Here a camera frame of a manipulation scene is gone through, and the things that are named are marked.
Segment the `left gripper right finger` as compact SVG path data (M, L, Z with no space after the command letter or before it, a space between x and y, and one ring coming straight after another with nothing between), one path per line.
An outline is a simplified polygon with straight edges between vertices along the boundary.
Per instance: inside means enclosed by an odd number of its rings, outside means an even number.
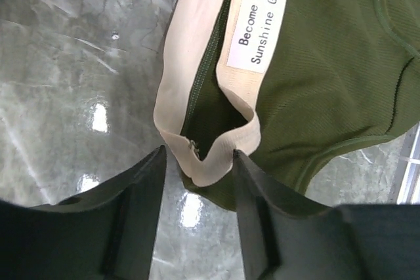
M233 154L246 279L418 279L417 205L327 207Z

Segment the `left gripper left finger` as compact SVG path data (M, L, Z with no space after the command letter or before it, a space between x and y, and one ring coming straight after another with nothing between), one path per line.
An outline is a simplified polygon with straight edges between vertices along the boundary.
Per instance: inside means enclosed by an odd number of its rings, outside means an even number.
M2 279L147 279L167 153L56 205L1 202Z

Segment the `olive green underwear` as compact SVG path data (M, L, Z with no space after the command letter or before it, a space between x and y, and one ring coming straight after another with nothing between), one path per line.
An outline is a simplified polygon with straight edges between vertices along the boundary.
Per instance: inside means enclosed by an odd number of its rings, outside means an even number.
M154 123L184 187L234 210L234 150L299 193L419 120L419 0L178 0Z

